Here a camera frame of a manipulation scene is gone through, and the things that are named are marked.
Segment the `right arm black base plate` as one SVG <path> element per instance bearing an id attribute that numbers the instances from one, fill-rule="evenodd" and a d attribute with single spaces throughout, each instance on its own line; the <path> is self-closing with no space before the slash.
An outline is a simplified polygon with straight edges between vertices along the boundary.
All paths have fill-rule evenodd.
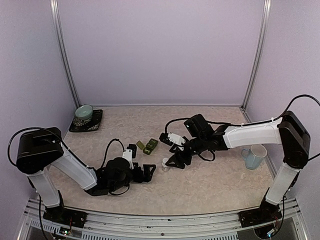
<path id="1" fill-rule="evenodd" d="M 261 210 L 260 208 L 240 211 L 238 213 L 242 228 L 260 225 L 275 221 L 282 218 L 280 210 L 270 212 L 269 210 Z"/>

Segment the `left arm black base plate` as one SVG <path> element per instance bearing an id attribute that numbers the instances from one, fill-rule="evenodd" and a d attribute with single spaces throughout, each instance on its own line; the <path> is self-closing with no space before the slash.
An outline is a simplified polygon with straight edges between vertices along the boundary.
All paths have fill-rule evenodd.
<path id="1" fill-rule="evenodd" d="M 69 227 L 84 228 L 87 213 L 78 210 L 64 209 L 63 211 L 54 211 L 50 208 L 45 210 L 43 218 L 45 220 L 67 225 Z"/>

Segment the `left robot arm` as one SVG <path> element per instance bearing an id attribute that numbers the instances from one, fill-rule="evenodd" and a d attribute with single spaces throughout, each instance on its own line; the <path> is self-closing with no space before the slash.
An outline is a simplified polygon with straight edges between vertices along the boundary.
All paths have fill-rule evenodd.
<path id="1" fill-rule="evenodd" d="M 57 127 L 28 127 L 19 131 L 20 139 L 16 167 L 24 173 L 38 192 L 46 208 L 57 221 L 70 218 L 70 211 L 63 206 L 63 197 L 50 179 L 49 169 L 54 167 L 67 175 L 93 197 L 119 196 L 131 183 L 149 183 L 156 170 L 154 164 L 140 166 L 133 159 L 137 147 L 130 144 L 122 155 L 104 160 L 98 169 L 88 166 L 65 144 Z"/>

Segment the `white pill bottle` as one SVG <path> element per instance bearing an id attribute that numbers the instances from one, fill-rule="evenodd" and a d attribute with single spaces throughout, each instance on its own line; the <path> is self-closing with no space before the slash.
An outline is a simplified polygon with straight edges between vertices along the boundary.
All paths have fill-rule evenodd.
<path id="1" fill-rule="evenodd" d="M 164 172 L 168 172 L 169 170 L 170 170 L 170 166 L 167 166 L 166 165 L 166 163 L 168 162 L 168 158 L 167 157 L 165 157 L 165 158 L 163 158 L 162 159 L 162 162 L 161 162 L 161 167 L 162 167 L 162 170 L 164 171 Z"/>

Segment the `green pill organizer box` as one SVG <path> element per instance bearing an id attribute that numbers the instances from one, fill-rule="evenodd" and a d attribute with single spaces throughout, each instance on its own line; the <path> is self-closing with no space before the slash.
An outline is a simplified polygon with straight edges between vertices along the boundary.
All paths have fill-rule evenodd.
<path id="1" fill-rule="evenodd" d="M 143 144 L 140 140 L 137 141 L 137 147 L 143 151 L 144 154 L 150 155 L 157 147 L 159 141 L 151 138 L 147 144 Z"/>

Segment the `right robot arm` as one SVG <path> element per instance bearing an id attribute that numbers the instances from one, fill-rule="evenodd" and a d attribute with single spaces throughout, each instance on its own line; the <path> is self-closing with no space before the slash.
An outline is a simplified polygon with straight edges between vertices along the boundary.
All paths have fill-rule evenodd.
<path id="1" fill-rule="evenodd" d="M 240 125 L 219 123 L 217 129 L 213 129 L 211 122 L 203 115 L 196 114 L 185 118 L 184 126 L 192 137 L 190 140 L 168 131 L 160 135 L 159 140 L 170 146 L 173 153 L 162 161 L 164 166 L 184 169 L 190 165 L 193 156 L 200 156 L 202 152 L 214 154 L 216 151 L 249 146 L 243 158 L 253 170 L 267 156 L 265 145 L 282 146 L 283 163 L 255 212 L 260 222 L 268 221 L 275 214 L 286 192 L 309 161 L 311 136 L 292 111 L 261 122 Z"/>

